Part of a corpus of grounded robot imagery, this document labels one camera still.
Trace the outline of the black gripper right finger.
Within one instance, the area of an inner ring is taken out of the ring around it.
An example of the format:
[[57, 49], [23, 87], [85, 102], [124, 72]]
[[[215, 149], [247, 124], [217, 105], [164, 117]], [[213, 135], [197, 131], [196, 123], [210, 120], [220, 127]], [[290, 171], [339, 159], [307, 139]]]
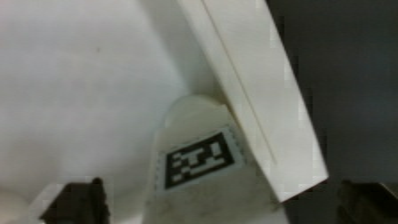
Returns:
[[336, 224], [398, 224], [398, 197], [377, 182], [341, 182]]

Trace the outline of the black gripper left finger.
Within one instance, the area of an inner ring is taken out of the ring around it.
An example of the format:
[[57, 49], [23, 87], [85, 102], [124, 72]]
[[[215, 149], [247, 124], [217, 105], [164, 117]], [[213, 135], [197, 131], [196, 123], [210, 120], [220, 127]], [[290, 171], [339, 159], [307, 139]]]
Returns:
[[110, 224], [107, 193], [100, 177], [68, 183], [39, 216], [45, 224]]

